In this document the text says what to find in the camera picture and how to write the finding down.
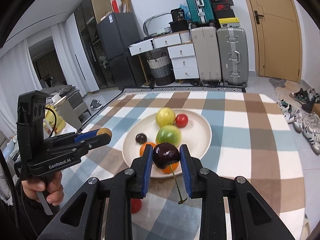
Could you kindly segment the person's left hand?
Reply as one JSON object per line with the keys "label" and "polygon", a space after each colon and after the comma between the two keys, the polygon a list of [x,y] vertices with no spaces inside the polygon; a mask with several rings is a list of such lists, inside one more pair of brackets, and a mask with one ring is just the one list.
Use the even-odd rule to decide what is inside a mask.
{"label": "person's left hand", "polygon": [[40,202],[37,192],[47,191],[49,194],[46,200],[53,206],[58,206],[62,203],[64,198],[63,186],[61,184],[62,173],[56,172],[52,178],[52,181],[45,184],[44,181],[36,178],[30,178],[21,182],[24,194],[32,200]]}

